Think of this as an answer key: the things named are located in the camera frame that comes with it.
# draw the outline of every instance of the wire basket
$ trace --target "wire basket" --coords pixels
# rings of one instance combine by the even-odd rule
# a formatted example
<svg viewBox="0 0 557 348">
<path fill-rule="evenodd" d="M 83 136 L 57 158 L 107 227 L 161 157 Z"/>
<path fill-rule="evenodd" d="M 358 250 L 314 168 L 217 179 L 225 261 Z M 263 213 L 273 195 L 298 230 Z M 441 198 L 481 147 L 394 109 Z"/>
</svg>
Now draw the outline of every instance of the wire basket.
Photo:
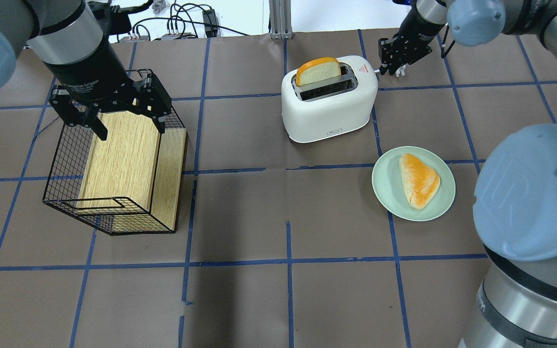
<svg viewBox="0 0 557 348">
<path fill-rule="evenodd" d="M 184 128 L 173 107 L 172 113 L 165 117 L 164 123 L 166 130 Z M 63 126 L 42 201 L 112 236 L 175 233 L 175 228 L 164 225 L 152 214 L 152 206 L 149 210 L 144 209 L 128 197 L 79 198 L 94 138 L 93 132 L 86 128 Z M 151 188 L 152 196 L 155 185 L 154 181 Z M 91 208 L 83 208 L 79 207 L 82 201 L 94 203 Z"/>
</svg>

